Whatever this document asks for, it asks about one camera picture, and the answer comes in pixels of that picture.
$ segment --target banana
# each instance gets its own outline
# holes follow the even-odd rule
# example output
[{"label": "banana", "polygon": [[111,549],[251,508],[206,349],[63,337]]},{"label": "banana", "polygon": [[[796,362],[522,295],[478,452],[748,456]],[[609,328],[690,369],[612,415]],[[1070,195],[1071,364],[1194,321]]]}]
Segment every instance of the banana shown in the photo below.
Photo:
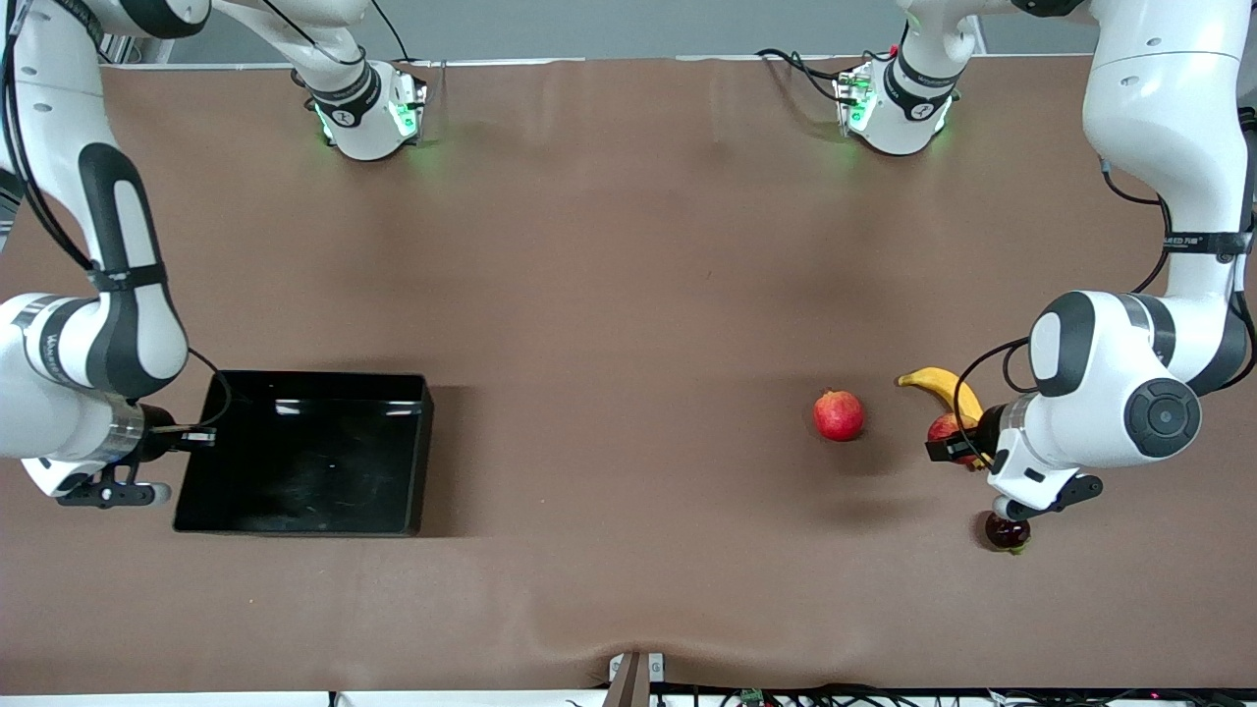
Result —
[{"label": "banana", "polygon": [[[941,398],[950,409],[952,396],[955,392],[955,384],[959,380],[959,376],[947,369],[926,366],[899,376],[895,379],[895,385],[900,387],[911,385],[929,390],[934,395]],[[960,414],[965,418],[972,418],[973,420],[982,419],[982,403],[978,403],[978,395],[973,392],[973,389],[969,387],[969,384],[967,382],[960,384]]]}]

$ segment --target apple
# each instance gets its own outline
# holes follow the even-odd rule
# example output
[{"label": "apple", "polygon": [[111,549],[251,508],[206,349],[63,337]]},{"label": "apple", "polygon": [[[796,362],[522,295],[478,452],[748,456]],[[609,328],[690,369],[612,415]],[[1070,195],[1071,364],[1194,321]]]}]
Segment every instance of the apple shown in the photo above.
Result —
[{"label": "apple", "polygon": [[1029,521],[1008,521],[988,512],[984,530],[991,545],[1013,555],[1024,552],[1029,542]]},{"label": "apple", "polygon": [[[978,421],[974,420],[973,418],[960,415],[960,420],[964,423],[964,429],[967,430],[978,426]],[[928,442],[939,442],[940,439],[947,439],[958,431],[960,431],[960,428],[957,426],[955,424],[955,415],[953,415],[952,413],[943,413],[941,415],[938,416],[938,419],[934,420],[933,424],[930,424],[929,431],[925,433],[925,439]],[[977,454],[969,454],[967,457],[960,457],[959,459],[954,459],[953,463],[969,465],[977,460],[978,460]]]},{"label": "apple", "polygon": [[864,430],[864,405],[846,390],[828,390],[812,406],[812,420],[825,439],[851,442]]}]

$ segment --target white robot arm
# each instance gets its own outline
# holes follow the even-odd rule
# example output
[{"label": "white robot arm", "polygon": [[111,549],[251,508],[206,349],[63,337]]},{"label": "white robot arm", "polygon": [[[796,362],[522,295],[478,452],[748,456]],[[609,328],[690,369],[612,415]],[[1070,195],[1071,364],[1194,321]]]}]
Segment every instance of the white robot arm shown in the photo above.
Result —
[{"label": "white robot arm", "polygon": [[209,0],[5,4],[15,101],[5,93],[0,164],[67,208],[98,291],[0,304],[0,457],[21,458],[45,493],[65,494],[136,449],[145,410],[133,400],[167,385],[187,357],[143,182],[106,120],[99,33],[184,36],[207,13]]},{"label": "white robot arm", "polygon": [[953,89],[977,48],[969,15],[1013,13],[1008,0],[896,0],[908,14],[899,49],[845,74],[838,117],[887,155],[919,152],[943,130]]},{"label": "white robot arm", "polygon": [[362,20],[367,0],[215,0],[214,8],[292,62],[328,142],[347,157],[380,160],[419,141],[427,88],[368,62],[344,29]]},{"label": "white robot arm", "polygon": [[[1014,3],[1065,14],[1081,0]],[[1099,153],[1160,195],[1169,282],[1160,297],[1070,292],[1035,322],[1037,391],[988,410],[972,434],[993,457],[994,509],[1009,520],[1099,494],[1085,467],[1185,449],[1200,396],[1232,380],[1251,337],[1243,283],[1257,120],[1246,113],[1242,130],[1236,104],[1249,3],[1092,0],[1089,10],[1100,42],[1084,128]]]},{"label": "white robot arm", "polygon": [[[414,82],[366,62],[343,29],[361,19],[362,3],[263,5],[266,10],[219,8],[297,65],[347,156],[383,157],[417,137],[417,107],[406,93]],[[60,234],[97,289],[92,298],[34,293],[0,304],[0,457],[21,459],[49,496],[79,497],[99,473],[93,489],[101,496],[88,497],[91,504],[160,502],[163,488],[114,484],[112,469],[133,468],[177,444],[162,438],[171,416],[137,401],[180,374],[187,338],[143,182],[108,126],[97,47],[102,31],[195,34],[210,0],[0,0],[0,6],[6,30],[0,75],[13,87],[0,93],[0,167],[38,185],[28,187],[30,208],[54,238]],[[48,214],[44,194],[78,224],[87,257]]]}]

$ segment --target black plastic bin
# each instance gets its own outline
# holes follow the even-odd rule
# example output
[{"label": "black plastic bin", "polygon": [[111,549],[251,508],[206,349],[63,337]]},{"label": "black plastic bin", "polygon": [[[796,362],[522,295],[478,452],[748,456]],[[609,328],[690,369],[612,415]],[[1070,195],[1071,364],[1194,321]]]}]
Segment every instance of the black plastic bin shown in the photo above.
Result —
[{"label": "black plastic bin", "polygon": [[[222,371],[217,442],[191,453],[180,532],[411,536],[432,430],[422,376]],[[205,416],[222,386],[210,382]]]}]

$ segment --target table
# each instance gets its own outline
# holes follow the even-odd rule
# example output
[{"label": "table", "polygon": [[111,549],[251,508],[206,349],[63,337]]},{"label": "table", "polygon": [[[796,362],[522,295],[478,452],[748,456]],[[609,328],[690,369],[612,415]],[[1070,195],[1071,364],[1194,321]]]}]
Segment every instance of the table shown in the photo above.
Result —
[{"label": "table", "polygon": [[[1011,557],[975,540],[983,479],[925,459],[939,404],[892,385],[1153,265],[1156,210],[1081,132],[1087,63],[974,60],[903,159],[781,63],[419,69],[427,141],[378,164],[324,147],[287,72],[108,70],[195,346],[429,377],[425,528],[184,536],[3,462],[3,689],[583,687],[631,648],[716,684],[1252,683],[1251,386]],[[89,292],[23,214],[0,296],[31,291]],[[207,380],[152,401],[192,420]],[[859,442],[811,429],[826,387],[862,396]]]}]

